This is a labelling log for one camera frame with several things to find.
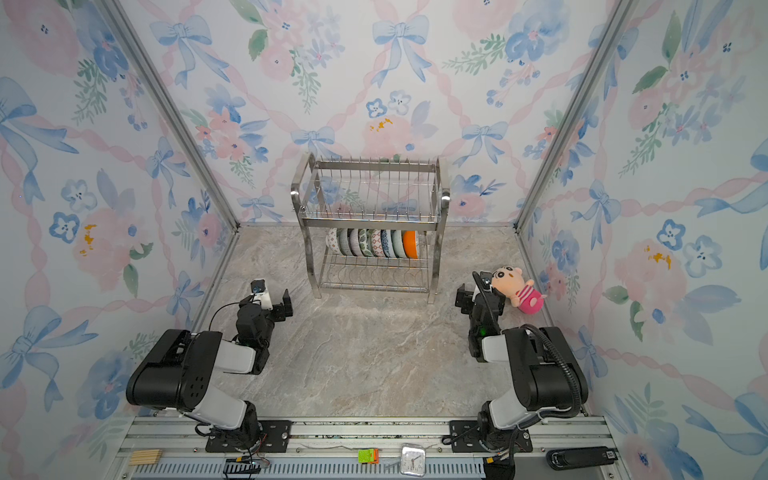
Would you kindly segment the green white patterned bowl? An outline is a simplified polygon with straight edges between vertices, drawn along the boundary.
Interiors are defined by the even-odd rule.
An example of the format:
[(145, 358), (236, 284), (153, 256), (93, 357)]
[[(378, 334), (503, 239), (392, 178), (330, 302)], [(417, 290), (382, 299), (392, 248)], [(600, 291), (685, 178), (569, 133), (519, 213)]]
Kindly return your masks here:
[(333, 255), (341, 255), (341, 249), (339, 247), (338, 229), (330, 228), (325, 238), (326, 246), (329, 252)]

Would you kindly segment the dark blue flower bowl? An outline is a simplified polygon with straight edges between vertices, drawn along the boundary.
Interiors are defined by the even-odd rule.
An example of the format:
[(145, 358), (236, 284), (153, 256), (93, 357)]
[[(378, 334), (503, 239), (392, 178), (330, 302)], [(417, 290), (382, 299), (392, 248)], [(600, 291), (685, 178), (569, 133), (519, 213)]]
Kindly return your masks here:
[(338, 228), (337, 239), (338, 239), (339, 250), (341, 254), (344, 256), (352, 256), (353, 253), (349, 245), (348, 229)]

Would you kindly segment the white orange bowl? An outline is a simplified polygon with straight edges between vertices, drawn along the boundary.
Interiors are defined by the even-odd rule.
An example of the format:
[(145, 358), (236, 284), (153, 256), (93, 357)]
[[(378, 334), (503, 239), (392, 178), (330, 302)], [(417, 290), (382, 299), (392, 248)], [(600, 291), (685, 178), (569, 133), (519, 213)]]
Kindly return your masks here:
[(409, 259), (417, 260), (420, 258), (419, 240), (415, 231), (403, 231), (402, 243), (405, 254)]

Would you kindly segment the pink purple glass bowl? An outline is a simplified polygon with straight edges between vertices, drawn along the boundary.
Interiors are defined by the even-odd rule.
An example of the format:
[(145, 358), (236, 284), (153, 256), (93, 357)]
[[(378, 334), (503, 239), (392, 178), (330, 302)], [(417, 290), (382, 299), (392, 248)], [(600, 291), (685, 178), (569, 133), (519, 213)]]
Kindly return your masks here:
[(356, 257), (362, 257), (363, 253), (359, 243), (359, 230), (356, 228), (350, 228), (348, 230), (348, 243), (352, 254)]

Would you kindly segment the pale green bowl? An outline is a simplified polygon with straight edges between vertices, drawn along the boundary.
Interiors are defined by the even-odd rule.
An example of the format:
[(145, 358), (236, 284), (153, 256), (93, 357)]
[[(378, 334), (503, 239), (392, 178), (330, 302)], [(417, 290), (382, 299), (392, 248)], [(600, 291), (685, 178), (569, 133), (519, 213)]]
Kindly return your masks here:
[(392, 246), (396, 254), (396, 257), (399, 259), (405, 259), (407, 257), (407, 254), (405, 253), (401, 231), (392, 230), (391, 239), (392, 239)]

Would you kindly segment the blue mesh pattern bowl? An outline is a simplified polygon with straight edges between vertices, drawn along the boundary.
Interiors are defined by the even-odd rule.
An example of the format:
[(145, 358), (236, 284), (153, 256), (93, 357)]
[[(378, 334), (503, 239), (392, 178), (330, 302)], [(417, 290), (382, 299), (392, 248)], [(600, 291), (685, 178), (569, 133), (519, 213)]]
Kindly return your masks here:
[(370, 235), (370, 241), (371, 241), (371, 249), (373, 254), (377, 258), (385, 258), (386, 253), (383, 249), (382, 239), (381, 239), (381, 231), (378, 229), (370, 229), (369, 230)]

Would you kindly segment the blue white patterned bowl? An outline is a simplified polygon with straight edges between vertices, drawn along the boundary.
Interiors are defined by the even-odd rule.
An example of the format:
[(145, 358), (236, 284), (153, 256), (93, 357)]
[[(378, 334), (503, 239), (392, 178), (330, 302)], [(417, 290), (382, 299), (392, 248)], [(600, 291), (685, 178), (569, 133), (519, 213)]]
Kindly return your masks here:
[(387, 258), (396, 258), (396, 253), (392, 246), (392, 240), (390, 237), (390, 231), (383, 229), (380, 233), (382, 249)]

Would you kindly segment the stainless steel dish rack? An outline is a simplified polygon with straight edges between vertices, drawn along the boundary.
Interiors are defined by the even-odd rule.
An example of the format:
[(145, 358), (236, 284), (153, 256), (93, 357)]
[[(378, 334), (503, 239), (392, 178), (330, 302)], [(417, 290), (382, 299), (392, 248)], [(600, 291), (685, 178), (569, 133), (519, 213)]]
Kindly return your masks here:
[[(434, 159), (321, 157), (307, 153), (290, 185), (315, 298), (330, 290), (416, 294), (434, 303), (449, 216), (448, 166)], [(415, 231), (420, 258), (333, 255), (330, 228)]]

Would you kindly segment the green leaf pattern bowl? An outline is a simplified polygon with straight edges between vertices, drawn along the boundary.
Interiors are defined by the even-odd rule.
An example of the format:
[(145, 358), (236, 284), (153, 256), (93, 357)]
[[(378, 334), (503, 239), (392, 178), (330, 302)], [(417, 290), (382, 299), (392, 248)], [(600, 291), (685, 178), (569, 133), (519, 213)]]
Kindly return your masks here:
[(368, 229), (361, 228), (358, 230), (358, 244), (364, 257), (374, 256), (371, 245), (370, 232)]

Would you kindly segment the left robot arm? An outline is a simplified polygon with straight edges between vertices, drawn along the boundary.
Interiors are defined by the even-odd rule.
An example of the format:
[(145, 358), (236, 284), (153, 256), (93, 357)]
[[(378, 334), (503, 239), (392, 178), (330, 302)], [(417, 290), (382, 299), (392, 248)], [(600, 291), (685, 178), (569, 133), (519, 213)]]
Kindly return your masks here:
[(251, 282), (251, 293), (236, 303), (237, 334), (169, 329), (131, 375), (126, 399), (155, 410), (174, 409), (206, 427), (211, 443), (252, 452), (268, 437), (255, 405), (211, 384), (214, 373), (259, 375), (270, 357), (275, 326), (293, 316), (290, 293), (273, 302), (262, 279)]

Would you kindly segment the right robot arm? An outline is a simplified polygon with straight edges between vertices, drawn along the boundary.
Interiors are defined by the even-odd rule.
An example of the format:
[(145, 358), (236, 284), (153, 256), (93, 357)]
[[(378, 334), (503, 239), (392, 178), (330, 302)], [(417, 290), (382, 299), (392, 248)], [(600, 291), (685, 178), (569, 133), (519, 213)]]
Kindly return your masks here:
[(505, 364), (511, 374), (510, 389), (481, 407), (477, 437), (466, 437), (491, 452), (507, 449), (544, 420), (576, 417), (588, 400), (586, 377), (562, 331), (530, 324), (502, 329), (503, 303), (491, 287), (462, 284), (456, 291), (455, 306), (469, 319), (470, 355)]

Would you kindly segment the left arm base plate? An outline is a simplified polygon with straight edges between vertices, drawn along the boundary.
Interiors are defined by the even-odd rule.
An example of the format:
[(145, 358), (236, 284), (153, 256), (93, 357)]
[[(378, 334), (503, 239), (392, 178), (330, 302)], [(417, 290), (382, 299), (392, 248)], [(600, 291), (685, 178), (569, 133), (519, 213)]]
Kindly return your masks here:
[(206, 435), (206, 453), (285, 453), (293, 423), (290, 420), (260, 420), (254, 427), (235, 430), (213, 428)]

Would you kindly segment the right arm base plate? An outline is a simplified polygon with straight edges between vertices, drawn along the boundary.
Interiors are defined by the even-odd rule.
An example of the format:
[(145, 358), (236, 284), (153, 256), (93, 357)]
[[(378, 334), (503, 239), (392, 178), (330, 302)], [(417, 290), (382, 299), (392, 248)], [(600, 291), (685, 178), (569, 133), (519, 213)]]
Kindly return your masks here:
[(449, 433), (441, 442), (451, 447), (454, 453), (495, 454), (507, 451), (531, 453), (533, 445), (527, 430), (499, 430), (491, 426), (481, 426), (478, 420), (450, 420)]

